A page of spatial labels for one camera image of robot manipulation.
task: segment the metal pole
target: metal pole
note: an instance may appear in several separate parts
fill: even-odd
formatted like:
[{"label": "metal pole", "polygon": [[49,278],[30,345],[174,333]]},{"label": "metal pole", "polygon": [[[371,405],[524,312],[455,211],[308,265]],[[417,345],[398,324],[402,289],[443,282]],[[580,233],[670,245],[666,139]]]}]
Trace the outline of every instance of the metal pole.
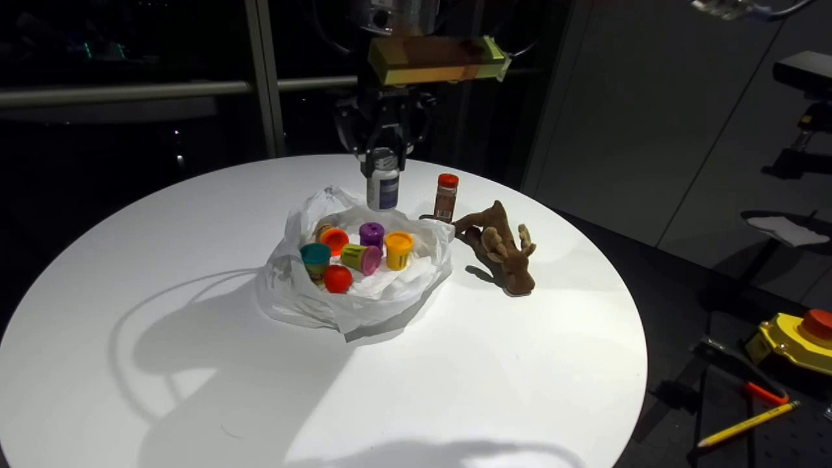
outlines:
[{"label": "metal pole", "polygon": [[282,117],[281,117],[281,94],[274,82],[278,69],[274,69],[268,0],[244,0],[244,9],[247,9],[250,43],[251,43],[261,142],[268,150],[281,152]]},{"label": "metal pole", "polygon": [[[469,29],[467,29],[467,33],[469,37],[478,37],[482,29],[481,29],[481,20],[482,20],[482,15],[486,15],[486,5],[482,5],[482,0],[472,0],[472,15],[469,15]],[[481,150],[478,152],[467,152],[463,146],[464,146],[464,134],[467,134],[467,119],[469,119],[469,81],[467,82],[463,82],[459,86],[459,113],[456,113],[456,128],[455,128],[455,139],[451,139],[451,160],[450,160],[450,165],[464,165],[464,164],[469,164],[469,165],[475,165],[472,160],[478,160],[481,159]]]},{"label": "metal pole", "polygon": [[593,18],[593,5],[595,3],[568,0],[566,7],[562,9],[566,15],[562,26],[564,30],[556,37],[562,47],[551,52],[551,77],[542,90],[542,107],[540,107],[533,142],[528,146],[529,155],[523,164],[524,168],[520,177],[520,186],[536,186],[546,193],[542,178],[546,178],[547,159],[556,155],[551,152],[551,147],[559,142],[559,138],[564,138],[562,119],[566,112],[566,96],[575,86],[575,69],[582,57],[585,37]]},{"label": "metal pole", "polygon": [[244,81],[0,90],[0,109],[250,94]]},{"label": "metal pole", "polygon": [[[278,90],[296,94],[296,90],[313,90],[313,87],[347,87],[355,82],[359,82],[359,77],[354,77],[354,74],[291,77],[291,81],[281,81]],[[148,82],[148,86],[0,90],[0,109],[153,102],[153,98],[199,98],[199,96],[233,96],[233,94],[251,94],[251,86],[247,81],[213,81],[213,82]]]}]

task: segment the wooden figurine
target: wooden figurine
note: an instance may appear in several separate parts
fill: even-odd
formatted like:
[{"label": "wooden figurine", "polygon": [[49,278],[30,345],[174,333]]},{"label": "wooden figurine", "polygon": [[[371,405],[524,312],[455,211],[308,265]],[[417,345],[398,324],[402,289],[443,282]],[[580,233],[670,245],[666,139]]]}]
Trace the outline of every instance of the wooden figurine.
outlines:
[{"label": "wooden figurine", "polygon": [[510,297],[528,297],[536,289],[536,281],[528,272],[528,256],[536,251],[536,245],[523,223],[516,233],[520,250],[499,199],[481,213],[455,220],[455,236],[491,269],[491,281]]}]

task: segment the wall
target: wall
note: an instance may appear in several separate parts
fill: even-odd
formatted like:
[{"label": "wall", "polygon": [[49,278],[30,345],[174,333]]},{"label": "wall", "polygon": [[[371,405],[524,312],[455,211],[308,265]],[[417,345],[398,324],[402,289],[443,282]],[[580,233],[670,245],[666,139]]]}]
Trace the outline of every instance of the wall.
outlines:
[{"label": "wall", "polygon": [[[738,269],[744,250],[761,241],[741,211],[828,208],[828,177],[758,173],[794,138],[806,107],[772,81],[772,63],[832,52],[824,18],[832,3],[784,22],[722,22],[683,0],[576,0],[524,185],[593,223]],[[816,290],[828,256],[780,255],[772,265],[764,289],[832,307],[832,289]]]}]

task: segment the bottle cap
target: bottle cap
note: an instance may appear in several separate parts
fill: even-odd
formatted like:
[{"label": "bottle cap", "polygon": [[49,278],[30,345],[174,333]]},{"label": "bottle cap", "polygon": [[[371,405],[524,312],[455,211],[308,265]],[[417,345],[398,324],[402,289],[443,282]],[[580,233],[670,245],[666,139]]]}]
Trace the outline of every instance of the bottle cap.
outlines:
[{"label": "bottle cap", "polygon": [[320,232],[320,245],[329,247],[333,256],[347,245],[347,233],[337,226],[326,226]]},{"label": "bottle cap", "polygon": [[816,337],[832,337],[832,312],[807,310],[807,314],[802,317],[801,327],[807,329]]},{"label": "bottle cap", "polygon": [[321,269],[329,265],[329,247],[324,245],[303,245],[300,259],[312,281],[320,281]]},{"label": "bottle cap", "polygon": [[347,245],[341,251],[341,265],[359,269],[360,275],[371,275],[382,265],[382,247],[377,245]]},{"label": "bottle cap", "polygon": [[456,186],[456,185],[459,185],[459,177],[455,177],[455,173],[438,173],[438,185],[442,185],[442,186]]},{"label": "bottle cap", "polygon": [[321,285],[329,294],[345,294],[347,285],[354,285],[354,275],[342,265],[326,265],[326,269],[321,269]]},{"label": "bottle cap", "polygon": [[385,245],[386,245],[386,250],[394,250],[394,251],[410,251],[412,250],[412,236],[406,233],[406,232],[389,232],[385,236]]},{"label": "bottle cap", "polygon": [[398,168],[398,160],[394,160],[391,152],[389,152],[389,155],[380,155],[380,159],[374,160],[374,168],[380,168],[380,172],[391,172],[391,168]]},{"label": "bottle cap", "polygon": [[382,223],[360,223],[359,236],[360,236],[360,245],[382,245],[385,226]]}]

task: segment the dark floor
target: dark floor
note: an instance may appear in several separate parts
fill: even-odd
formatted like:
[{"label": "dark floor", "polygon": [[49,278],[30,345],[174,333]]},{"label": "dark floor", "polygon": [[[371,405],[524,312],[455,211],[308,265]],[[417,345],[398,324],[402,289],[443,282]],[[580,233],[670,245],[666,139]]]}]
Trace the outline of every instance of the dark floor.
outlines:
[{"label": "dark floor", "polygon": [[[73,185],[57,168],[47,168],[52,181],[35,185],[30,195],[5,195],[1,198],[1,223],[0,223],[0,324],[16,310],[16,301],[66,241],[82,233],[94,220],[117,208],[117,203],[131,199],[135,195],[151,193],[170,178],[176,178],[176,165],[165,165],[165,177],[144,177],[143,186],[95,186],[95,185]],[[744,337],[753,329],[758,319],[772,317],[774,312],[801,312],[798,303],[783,301],[761,290],[745,290],[744,298],[750,303],[745,310],[735,307],[702,307],[699,297],[709,289],[725,289],[727,281],[624,239],[618,233],[603,232],[593,223],[585,223],[568,213],[575,220],[618,267],[628,282],[641,321],[647,329],[647,353],[649,353],[649,390],[672,379],[688,362],[688,349],[702,337],[712,336],[725,345],[738,349]],[[735,419],[761,410],[738,393],[735,381],[706,368],[690,379],[694,407],[697,410],[668,410],[644,436],[634,436],[618,459],[620,468],[828,468],[832,446],[832,421],[824,416],[824,403],[832,397],[806,397],[801,390],[793,390],[802,405],[772,421],[753,434],[725,441],[722,446],[688,458],[694,441]]]}]

